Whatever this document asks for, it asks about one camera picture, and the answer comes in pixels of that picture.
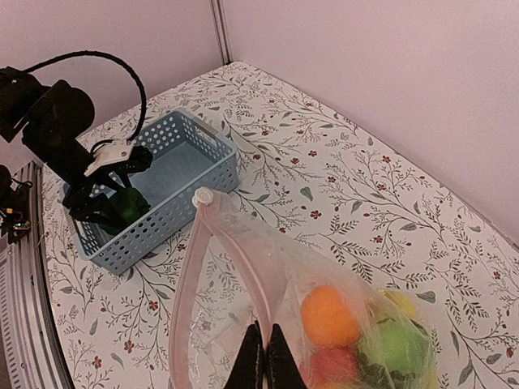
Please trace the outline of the red toy apple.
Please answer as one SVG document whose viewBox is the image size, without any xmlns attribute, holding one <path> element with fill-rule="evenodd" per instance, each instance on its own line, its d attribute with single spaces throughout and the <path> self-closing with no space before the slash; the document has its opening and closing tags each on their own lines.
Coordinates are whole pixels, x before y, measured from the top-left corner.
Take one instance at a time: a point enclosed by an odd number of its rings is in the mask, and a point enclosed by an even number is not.
<svg viewBox="0 0 519 389">
<path fill-rule="evenodd" d="M 351 348 L 320 348 L 310 357 L 309 383 L 350 383 L 359 377 L 358 362 Z"/>
</svg>

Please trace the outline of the clear zip top bag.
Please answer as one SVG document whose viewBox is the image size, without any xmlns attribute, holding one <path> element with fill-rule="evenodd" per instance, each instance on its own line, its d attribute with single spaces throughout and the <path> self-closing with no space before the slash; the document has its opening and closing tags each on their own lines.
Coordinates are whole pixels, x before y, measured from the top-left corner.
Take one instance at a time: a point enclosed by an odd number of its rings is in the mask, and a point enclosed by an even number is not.
<svg viewBox="0 0 519 389">
<path fill-rule="evenodd" d="M 431 331 L 419 315 L 407 318 L 379 290 L 253 216 L 240 212 L 220 191 L 198 189 L 192 198 L 195 221 L 176 294 L 169 333 L 169 373 L 175 388 L 226 388 L 247 328 L 259 323 L 266 350 L 272 326 L 281 326 L 307 388 L 434 388 L 435 350 Z M 389 373 L 370 364 L 357 348 L 359 377 L 350 383 L 309 383 L 309 361 L 320 347 L 304 331 L 301 304 L 320 285 L 337 288 L 370 335 L 387 319 L 409 320 L 430 341 L 425 370 Z"/>
</svg>

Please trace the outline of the light blue perforated basket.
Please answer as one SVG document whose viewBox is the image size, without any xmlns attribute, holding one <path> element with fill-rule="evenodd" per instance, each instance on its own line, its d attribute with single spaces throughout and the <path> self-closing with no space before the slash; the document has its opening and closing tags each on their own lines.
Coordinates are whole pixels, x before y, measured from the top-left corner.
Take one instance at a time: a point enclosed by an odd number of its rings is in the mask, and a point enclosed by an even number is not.
<svg viewBox="0 0 519 389">
<path fill-rule="evenodd" d="M 184 109 L 142 129 L 136 143 L 153 154 L 149 169 L 129 177 L 150 211 L 117 235 L 68 220 L 80 258 L 117 276 L 193 220 L 198 188 L 228 193 L 238 186 L 236 145 Z"/>
</svg>

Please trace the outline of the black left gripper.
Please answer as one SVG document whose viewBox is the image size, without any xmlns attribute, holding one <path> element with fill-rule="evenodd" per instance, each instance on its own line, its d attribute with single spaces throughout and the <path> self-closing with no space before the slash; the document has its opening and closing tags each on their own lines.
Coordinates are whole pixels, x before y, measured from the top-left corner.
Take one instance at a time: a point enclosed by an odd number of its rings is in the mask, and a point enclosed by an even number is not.
<svg viewBox="0 0 519 389">
<path fill-rule="evenodd" d="M 53 135 L 53 171 L 68 185 L 69 190 L 62 204 L 71 216 L 82 222 L 102 224 L 112 229 L 122 229 L 126 221 L 105 194 L 91 197 L 95 185 L 121 190 L 122 186 L 106 172 L 96 172 L 85 177 L 86 168 L 94 161 L 93 156 L 75 139 L 66 135 Z"/>
</svg>

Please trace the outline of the yellow toy banana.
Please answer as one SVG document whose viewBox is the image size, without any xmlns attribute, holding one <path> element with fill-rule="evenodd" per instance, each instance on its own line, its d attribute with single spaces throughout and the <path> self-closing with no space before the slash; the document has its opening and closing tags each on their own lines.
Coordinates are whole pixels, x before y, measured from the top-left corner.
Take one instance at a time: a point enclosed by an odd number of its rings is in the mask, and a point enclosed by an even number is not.
<svg viewBox="0 0 519 389">
<path fill-rule="evenodd" d="M 403 293 L 389 289 L 380 289 L 379 292 L 395 304 L 398 309 L 409 319 L 417 319 L 418 311 L 412 301 Z"/>
</svg>

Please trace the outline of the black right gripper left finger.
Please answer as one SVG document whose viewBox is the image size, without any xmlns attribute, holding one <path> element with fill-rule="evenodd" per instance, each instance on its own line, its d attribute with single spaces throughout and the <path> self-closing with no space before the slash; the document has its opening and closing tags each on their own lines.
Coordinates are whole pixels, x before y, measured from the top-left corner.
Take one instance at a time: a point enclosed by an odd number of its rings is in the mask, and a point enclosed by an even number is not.
<svg viewBox="0 0 519 389">
<path fill-rule="evenodd" d="M 264 380 L 264 344 L 260 324 L 251 324 L 243 337 L 226 389 L 261 389 Z"/>
</svg>

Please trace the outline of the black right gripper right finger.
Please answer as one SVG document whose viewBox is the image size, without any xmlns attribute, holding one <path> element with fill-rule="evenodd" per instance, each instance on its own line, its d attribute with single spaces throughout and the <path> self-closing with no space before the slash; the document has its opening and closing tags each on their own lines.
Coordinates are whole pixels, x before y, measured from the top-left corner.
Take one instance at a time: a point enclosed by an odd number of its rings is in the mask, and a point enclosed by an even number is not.
<svg viewBox="0 0 519 389">
<path fill-rule="evenodd" d="M 272 326 L 266 350 L 268 389 L 307 389 L 295 363 L 281 326 Z"/>
</svg>

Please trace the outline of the green toy watermelon ball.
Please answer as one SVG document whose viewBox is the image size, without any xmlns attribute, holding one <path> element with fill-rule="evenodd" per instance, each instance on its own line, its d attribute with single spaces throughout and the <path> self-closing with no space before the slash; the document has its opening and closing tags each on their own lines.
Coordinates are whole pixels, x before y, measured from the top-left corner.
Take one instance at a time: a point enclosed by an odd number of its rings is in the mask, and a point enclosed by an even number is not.
<svg viewBox="0 0 519 389">
<path fill-rule="evenodd" d="M 382 365 L 389 373 L 419 375 L 425 370 L 430 354 L 427 334 L 409 320 L 387 319 L 374 326 L 370 335 L 362 337 L 358 351 L 370 364 Z"/>
</svg>

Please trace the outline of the green toy bell pepper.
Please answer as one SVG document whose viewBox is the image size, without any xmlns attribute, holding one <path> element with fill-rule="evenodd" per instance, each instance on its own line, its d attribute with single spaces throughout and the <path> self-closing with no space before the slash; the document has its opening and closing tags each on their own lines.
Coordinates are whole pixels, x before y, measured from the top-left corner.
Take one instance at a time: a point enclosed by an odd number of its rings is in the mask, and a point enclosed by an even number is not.
<svg viewBox="0 0 519 389">
<path fill-rule="evenodd" d="M 113 224 L 99 225 L 102 230 L 112 236 L 118 235 L 151 209 L 150 203 L 134 187 L 119 190 L 109 197 L 109 201 L 124 220 L 123 225 L 119 227 L 115 227 Z"/>
</svg>

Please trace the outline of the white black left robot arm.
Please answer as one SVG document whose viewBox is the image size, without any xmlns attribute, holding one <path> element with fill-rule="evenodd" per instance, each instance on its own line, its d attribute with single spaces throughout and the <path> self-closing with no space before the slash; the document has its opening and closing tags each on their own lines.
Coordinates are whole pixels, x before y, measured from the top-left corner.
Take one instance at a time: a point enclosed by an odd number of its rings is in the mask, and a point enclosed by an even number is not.
<svg viewBox="0 0 519 389">
<path fill-rule="evenodd" d="M 62 203 L 74 219 L 121 229 L 126 222 L 108 197 L 90 195 L 95 185 L 121 186 L 107 173 L 85 175 L 94 157 L 76 140 L 94 113 L 90 97 L 64 80 L 47 87 L 29 73 L 1 69 L 1 136 L 9 143 L 21 134 L 22 143 L 69 186 Z"/>
</svg>

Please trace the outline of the aluminium front rail frame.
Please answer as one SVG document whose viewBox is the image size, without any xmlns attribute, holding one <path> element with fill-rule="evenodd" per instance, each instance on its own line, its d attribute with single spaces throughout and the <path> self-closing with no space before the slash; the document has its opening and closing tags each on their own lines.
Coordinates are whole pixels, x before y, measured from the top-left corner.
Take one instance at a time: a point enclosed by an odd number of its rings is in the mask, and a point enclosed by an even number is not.
<svg viewBox="0 0 519 389">
<path fill-rule="evenodd" d="M 42 218 L 42 167 L 15 174 L 30 181 L 31 229 L 1 253 L 1 387 L 72 388 L 51 304 Z"/>
</svg>

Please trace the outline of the left aluminium corner post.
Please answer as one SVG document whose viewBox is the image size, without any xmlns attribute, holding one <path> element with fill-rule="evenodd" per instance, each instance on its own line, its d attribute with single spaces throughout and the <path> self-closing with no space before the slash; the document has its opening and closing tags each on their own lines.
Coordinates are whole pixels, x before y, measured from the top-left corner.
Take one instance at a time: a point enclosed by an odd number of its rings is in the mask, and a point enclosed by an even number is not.
<svg viewBox="0 0 519 389">
<path fill-rule="evenodd" d="M 211 0 L 210 5 L 221 60 L 224 65 L 229 65 L 234 59 L 226 23 L 224 2 L 222 0 Z"/>
</svg>

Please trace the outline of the floral tablecloth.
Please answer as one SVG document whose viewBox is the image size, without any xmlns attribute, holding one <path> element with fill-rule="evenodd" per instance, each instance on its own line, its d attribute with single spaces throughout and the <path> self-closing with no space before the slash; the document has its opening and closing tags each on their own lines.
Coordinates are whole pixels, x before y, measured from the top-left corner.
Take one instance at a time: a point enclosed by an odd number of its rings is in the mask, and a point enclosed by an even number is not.
<svg viewBox="0 0 519 389">
<path fill-rule="evenodd" d="M 441 388 L 518 385 L 518 253 L 444 185 L 349 119 L 242 62 L 153 97 L 237 145 L 245 212 L 377 288 L 407 292 L 431 326 Z M 80 258 L 62 183 L 43 173 L 54 321 L 77 388 L 166 388 L 169 320 L 189 233 L 121 276 Z"/>
</svg>

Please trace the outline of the orange toy orange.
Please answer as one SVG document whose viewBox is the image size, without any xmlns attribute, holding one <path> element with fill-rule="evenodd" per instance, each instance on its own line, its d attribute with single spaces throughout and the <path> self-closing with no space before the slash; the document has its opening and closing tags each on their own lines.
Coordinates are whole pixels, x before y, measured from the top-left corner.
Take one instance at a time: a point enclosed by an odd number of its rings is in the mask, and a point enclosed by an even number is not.
<svg viewBox="0 0 519 389">
<path fill-rule="evenodd" d="M 307 338 L 320 348 L 348 347 L 360 339 L 362 330 L 340 291 L 320 285 L 301 304 Z"/>
</svg>

